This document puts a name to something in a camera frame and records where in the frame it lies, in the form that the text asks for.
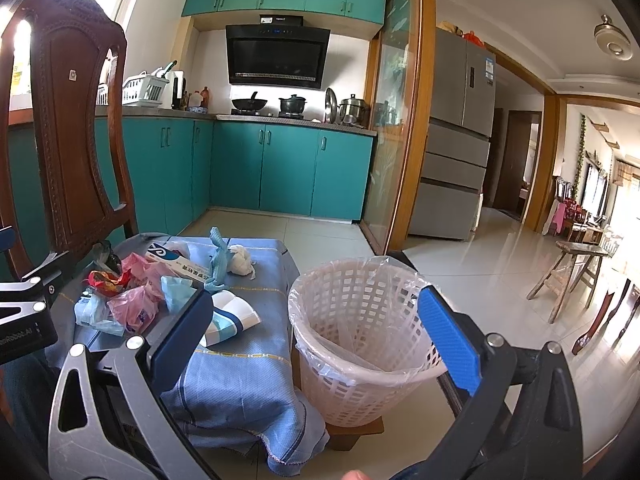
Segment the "doorway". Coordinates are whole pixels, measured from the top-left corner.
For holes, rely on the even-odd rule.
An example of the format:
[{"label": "doorway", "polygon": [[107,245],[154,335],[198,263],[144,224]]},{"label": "doorway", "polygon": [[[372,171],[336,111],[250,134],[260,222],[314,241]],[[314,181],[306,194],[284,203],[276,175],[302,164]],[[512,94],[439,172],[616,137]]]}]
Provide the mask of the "doorway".
[{"label": "doorway", "polygon": [[538,158],[542,113],[509,110],[507,134],[494,208],[522,220]]}]

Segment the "wok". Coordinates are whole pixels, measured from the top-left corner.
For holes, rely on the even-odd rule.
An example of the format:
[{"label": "wok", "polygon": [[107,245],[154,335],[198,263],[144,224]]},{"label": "wok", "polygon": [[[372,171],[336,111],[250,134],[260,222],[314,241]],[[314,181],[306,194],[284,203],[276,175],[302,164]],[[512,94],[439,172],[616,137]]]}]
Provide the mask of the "wok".
[{"label": "wok", "polygon": [[267,104],[267,99],[256,99],[258,92],[254,92],[250,99],[233,99],[231,102],[238,110],[246,110],[248,112],[256,112],[262,110]]}]

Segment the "pink cloth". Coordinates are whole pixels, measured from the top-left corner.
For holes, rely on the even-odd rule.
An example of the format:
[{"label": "pink cloth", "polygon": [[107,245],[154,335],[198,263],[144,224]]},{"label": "pink cloth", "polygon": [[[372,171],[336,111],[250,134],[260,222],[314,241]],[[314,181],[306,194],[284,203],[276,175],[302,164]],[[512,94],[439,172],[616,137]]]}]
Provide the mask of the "pink cloth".
[{"label": "pink cloth", "polygon": [[122,261],[122,272],[131,270],[131,275],[136,285],[150,285],[149,294],[157,303],[164,300],[160,278],[162,276],[177,276],[169,267],[162,262],[150,262],[144,256],[131,253]]},{"label": "pink cloth", "polygon": [[130,288],[107,301],[113,317],[127,332],[142,334],[156,317],[158,302],[150,288],[150,284]]},{"label": "pink cloth", "polygon": [[552,223],[556,224],[556,234],[562,231],[562,224],[564,223],[565,212],[566,212],[566,204],[564,202],[559,203],[558,209],[556,209],[556,214],[554,215],[554,219],[552,220]]}]

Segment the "refrigerator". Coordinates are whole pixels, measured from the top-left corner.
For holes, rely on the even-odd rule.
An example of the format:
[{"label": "refrigerator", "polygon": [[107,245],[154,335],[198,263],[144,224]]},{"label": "refrigerator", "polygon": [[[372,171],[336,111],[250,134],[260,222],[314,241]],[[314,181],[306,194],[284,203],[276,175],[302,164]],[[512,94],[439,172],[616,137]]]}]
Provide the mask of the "refrigerator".
[{"label": "refrigerator", "polygon": [[494,122],[495,56],[436,29],[431,117],[409,234],[467,240]]}]

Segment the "white tile floor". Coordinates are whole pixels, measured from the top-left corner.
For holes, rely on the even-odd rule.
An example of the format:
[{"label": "white tile floor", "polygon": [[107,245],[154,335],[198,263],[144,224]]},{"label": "white tile floor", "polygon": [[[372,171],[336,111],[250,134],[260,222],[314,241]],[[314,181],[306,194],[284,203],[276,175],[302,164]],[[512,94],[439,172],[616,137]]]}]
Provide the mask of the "white tile floor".
[{"label": "white tile floor", "polygon": [[[224,237],[284,241],[300,272],[337,258],[373,256],[358,226],[338,222],[210,210],[182,234],[207,236],[213,225]],[[349,452],[325,450],[305,465],[299,478],[339,480],[348,470],[361,469],[372,480],[387,480],[424,460],[452,422],[453,415],[438,383],[431,381],[384,417],[383,434],[362,437]],[[225,449],[201,453],[223,480],[279,478],[264,460],[258,459],[257,450],[247,457]]]},{"label": "white tile floor", "polygon": [[[549,325],[555,295],[543,287],[533,300],[526,296],[558,256],[555,241],[522,228],[494,209],[483,209],[471,241],[410,237],[404,252],[453,307],[472,316],[484,332],[499,332],[511,344],[530,348],[541,348],[549,340],[561,342],[578,395],[588,457],[620,430],[640,394],[637,319],[616,342],[636,296],[631,291],[609,326],[601,326],[588,346],[573,356],[576,338],[590,327],[608,287],[619,291],[612,307],[618,302],[624,277],[605,262],[591,305],[585,306],[588,289],[580,284],[556,322]],[[508,395],[512,409],[517,391],[513,387]]]}]

